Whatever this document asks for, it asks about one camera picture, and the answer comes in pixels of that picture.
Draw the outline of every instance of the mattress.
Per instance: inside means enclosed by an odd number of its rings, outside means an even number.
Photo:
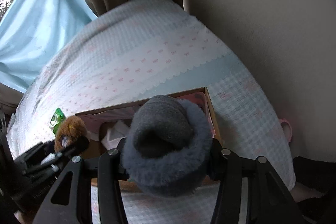
[[[48,123],[159,94],[206,86],[223,146],[263,155],[286,186],[295,183],[278,118],[237,56],[171,0],[131,0],[92,21],[43,67],[8,127],[14,157],[54,137]]]

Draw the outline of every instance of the light blue fabric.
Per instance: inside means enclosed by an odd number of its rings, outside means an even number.
[[[95,18],[85,0],[14,0],[0,22],[0,83],[26,92],[41,68]]]

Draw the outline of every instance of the green snack bag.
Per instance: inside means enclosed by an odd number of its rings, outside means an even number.
[[[58,107],[55,110],[54,115],[51,118],[51,121],[49,123],[49,128],[53,131],[53,133],[56,135],[56,132],[59,128],[59,126],[64,122],[66,119],[64,113],[61,111],[61,109]]]

